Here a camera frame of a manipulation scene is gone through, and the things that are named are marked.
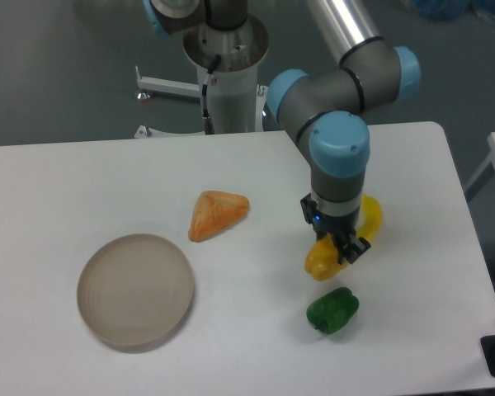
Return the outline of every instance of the plate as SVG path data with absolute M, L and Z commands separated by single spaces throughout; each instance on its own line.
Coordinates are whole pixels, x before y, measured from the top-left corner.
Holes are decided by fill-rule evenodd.
M 113 347 L 143 347 L 169 335 L 191 305 L 194 277 L 182 250 L 165 238 L 133 234 L 97 251 L 82 270 L 79 312 Z

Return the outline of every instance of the robotic arm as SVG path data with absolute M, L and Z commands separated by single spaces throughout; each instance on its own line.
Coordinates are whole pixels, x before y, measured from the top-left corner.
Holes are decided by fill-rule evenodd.
M 409 49 L 385 43 L 360 0 L 310 0 L 309 7 L 339 69 L 321 78 L 283 72 L 267 102 L 311 167 L 312 190 L 301 201 L 306 222 L 318 238 L 331 235 L 340 263 L 353 263 L 370 247 L 355 230 L 369 130 L 354 114 L 413 95 L 421 71 Z
M 248 0 L 143 1 L 157 31 L 189 27 L 184 46 L 200 68 L 202 92 L 213 71 L 219 74 L 222 87 L 210 90 L 215 100 L 202 95 L 206 125 L 209 103 L 219 133 L 252 130 L 257 66 L 268 39 L 248 14 Z M 311 167 L 312 190 L 301 201 L 306 222 L 317 238 L 331 236 L 340 263 L 353 263 L 370 247 L 356 237 L 370 156 L 369 130 L 357 114 L 416 93 L 421 71 L 409 49 L 385 43 L 361 0 L 307 1 L 339 69 L 320 78 L 287 70 L 271 83 L 267 105 Z

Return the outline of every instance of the yellow bell pepper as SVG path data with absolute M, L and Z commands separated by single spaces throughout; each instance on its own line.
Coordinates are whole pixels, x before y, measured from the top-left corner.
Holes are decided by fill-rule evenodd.
M 363 237 L 367 241 L 372 241 L 380 229 L 383 214 L 380 203 L 370 196 L 363 194 L 361 198 L 361 210 L 365 216 L 365 222 L 357 230 L 357 237 Z M 304 260 L 304 269 L 316 281 L 325 281 L 332 278 L 340 270 L 348 267 L 348 262 L 339 264 L 337 259 L 339 255 L 337 249 L 333 246 L 330 234 L 317 241 L 310 249 L 308 256 Z

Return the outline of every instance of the gray floor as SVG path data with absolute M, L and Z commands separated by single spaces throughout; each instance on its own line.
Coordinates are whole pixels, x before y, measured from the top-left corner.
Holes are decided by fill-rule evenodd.
M 495 131 L 495 26 L 471 12 L 436 24 L 407 12 L 399 0 L 365 3 L 384 38 L 413 49 L 423 72 L 417 97 L 365 120 L 442 125 L 465 182 Z M 287 68 L 316 76 L 336 67 L 304 0 L 251 0 L 250 9 L 271 37 L 261 83 Z M 195 102 L 159 97 L 138 104 L 135 64 L 143 75 L 196 81 L 182 35 L 156 37 L 140 0 L 0 0 L 0 145 L 130 139 L 145 123 L 177 133 L 201 130 Z M 470 209 L 495 277 L 495 179 Z

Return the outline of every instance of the orange triangular object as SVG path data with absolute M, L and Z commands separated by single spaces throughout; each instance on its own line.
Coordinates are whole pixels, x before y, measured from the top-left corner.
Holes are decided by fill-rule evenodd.
M 192 213 L 189 239 L 201 242 L 237 223 L 246 215 L 249 200 L 223 191 L 204 191 Z

